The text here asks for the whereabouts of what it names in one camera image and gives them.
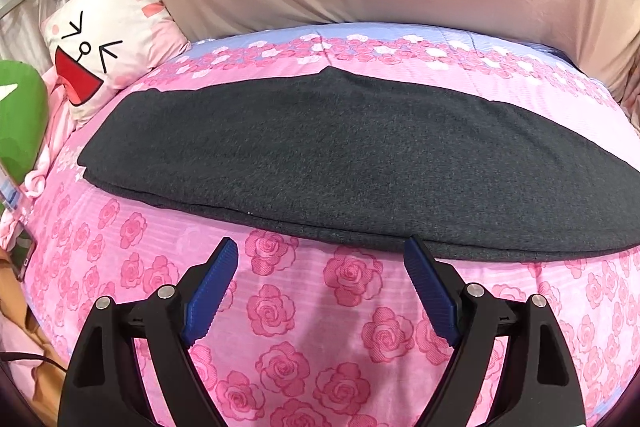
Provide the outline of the dark grey pants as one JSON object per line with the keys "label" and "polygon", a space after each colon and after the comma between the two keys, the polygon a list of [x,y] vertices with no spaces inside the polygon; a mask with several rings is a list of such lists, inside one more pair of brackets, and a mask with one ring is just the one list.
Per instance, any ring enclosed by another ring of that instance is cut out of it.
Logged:
{"label": "dark grey pants", "polygon": [[525,108],[360,76],[125,96],[78,158],[145,204],[326,243],[533,262],[639,243],[639,173]]}

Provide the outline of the pink rose bed quilt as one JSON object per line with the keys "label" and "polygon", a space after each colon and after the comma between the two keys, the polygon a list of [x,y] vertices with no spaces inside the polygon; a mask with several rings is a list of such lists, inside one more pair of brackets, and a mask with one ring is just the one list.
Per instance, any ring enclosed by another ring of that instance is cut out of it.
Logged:
{"label": "pink rose bed quilt", "polygon": [[[201,40],[141,88],[318,72],[324,66],[452,88],[522,106],[631,165],[639,135],[598,80],[548,52],[462,30],[339,24]],[[410,426],[450,348],[434,333],[401,257],[160,210],[84,180],[77,157],[103,118],[78,129],[55,106],[51,164],[32,215],[24,291],[68,359],[96,298],[145,298],[218,242],[240,262],[191,357],[232,426]]]}

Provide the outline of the green plush toy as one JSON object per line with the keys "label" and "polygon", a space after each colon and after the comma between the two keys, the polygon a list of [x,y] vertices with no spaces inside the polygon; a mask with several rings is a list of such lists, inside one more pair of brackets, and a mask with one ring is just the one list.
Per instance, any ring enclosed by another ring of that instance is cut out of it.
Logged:
{"label": "green plush toy", "polygon": [[49,119],[48,91],[26,63],[1,61],[1,164],[17,184],[35,166]]}

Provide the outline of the white cartoon rabbit pillow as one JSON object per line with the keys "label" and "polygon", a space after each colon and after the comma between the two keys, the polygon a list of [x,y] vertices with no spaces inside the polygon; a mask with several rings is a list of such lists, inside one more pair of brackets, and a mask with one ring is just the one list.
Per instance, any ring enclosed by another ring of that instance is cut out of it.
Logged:
{"label": "white cartoon rabbit pillow", "polygon": [[70,0],[41,29],[76,124],[190,48],[160,0]]}

